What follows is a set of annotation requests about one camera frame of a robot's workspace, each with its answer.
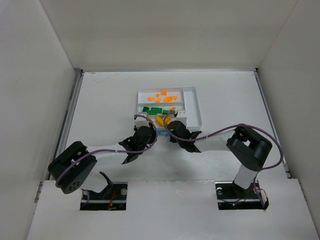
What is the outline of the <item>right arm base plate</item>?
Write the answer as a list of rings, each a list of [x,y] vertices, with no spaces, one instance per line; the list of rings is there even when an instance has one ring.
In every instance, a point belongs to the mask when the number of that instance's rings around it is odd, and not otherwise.
[[[266,191],[260,188],[259,182],[251,183],[243,189],[231,181],[215,182],[217,206],[219,210],[266,210],[269,198]]]

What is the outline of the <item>yellow 2x3 lego brick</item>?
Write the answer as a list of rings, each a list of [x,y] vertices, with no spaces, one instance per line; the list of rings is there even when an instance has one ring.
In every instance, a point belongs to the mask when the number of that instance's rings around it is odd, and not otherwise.
[[[164,127],[164,126],[168,126],[173,120],[170,117],[160,117],[160,116],[156,116],[155,117],[155,122],[158,124],[158,126],[160,127]]]

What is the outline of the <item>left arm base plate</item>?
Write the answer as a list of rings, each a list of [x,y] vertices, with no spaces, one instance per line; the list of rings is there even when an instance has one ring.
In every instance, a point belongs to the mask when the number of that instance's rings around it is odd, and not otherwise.
[[[127,208],[128,183],[116,182],[107,196],[91,190],[81,196],[81,211],[125,211]]]

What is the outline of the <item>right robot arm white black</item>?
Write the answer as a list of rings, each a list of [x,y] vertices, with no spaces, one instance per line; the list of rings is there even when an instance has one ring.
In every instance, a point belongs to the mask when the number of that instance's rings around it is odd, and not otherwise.
[[[205,136],[201,131],[190,132],[178,120],[167,124],[166,129],[170,134],[170,141],[189,153],[231,152],[241,163],[233,184],[244,190],[249,189],[258,172],[263,169],[273,147],[268,139],[247,126],[223,130],[211,137]]]

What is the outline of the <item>green L-shaped lego brick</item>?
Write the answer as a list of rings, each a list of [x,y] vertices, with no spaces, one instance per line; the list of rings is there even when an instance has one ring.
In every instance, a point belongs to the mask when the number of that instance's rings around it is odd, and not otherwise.
[[[149,115],[158,115],[158,114],[162,114],[163,109],[161,107],[151,107],[148,111]]]

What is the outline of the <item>green 2x4 lego brick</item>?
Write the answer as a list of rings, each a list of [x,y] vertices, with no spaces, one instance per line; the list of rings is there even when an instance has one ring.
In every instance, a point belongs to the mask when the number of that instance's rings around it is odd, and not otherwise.
[[[165,109],[164,109],[164,110],[162,111],[162,114],[163,114],[163,115],[167,115],[168,113],[169,113],[168,110],[165,110]]]

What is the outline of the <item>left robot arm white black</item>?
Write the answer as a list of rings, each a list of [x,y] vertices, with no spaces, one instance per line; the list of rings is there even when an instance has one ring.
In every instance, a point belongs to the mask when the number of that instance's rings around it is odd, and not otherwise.
[[[129,164],[151,148],[156,140],[157,131],[149,124],[135,128],[133,136],[103,149],[75,141],[48,165],[47,170],[55,180],[55,186],[64,194],[87,190],[83,184],[94,167]]]

